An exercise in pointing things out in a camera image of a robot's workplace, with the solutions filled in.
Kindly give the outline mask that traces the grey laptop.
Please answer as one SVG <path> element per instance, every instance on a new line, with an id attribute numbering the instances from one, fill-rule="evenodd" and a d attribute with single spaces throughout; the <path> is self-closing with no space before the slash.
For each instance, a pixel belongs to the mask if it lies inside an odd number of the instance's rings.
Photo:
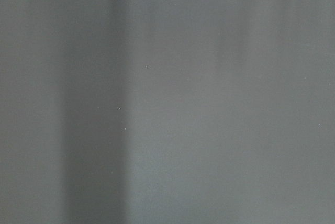
<path id="1" fill-rule="evenodd" d="M 334 0 L 1 0 L 1 223 L 334 223 Z"/>

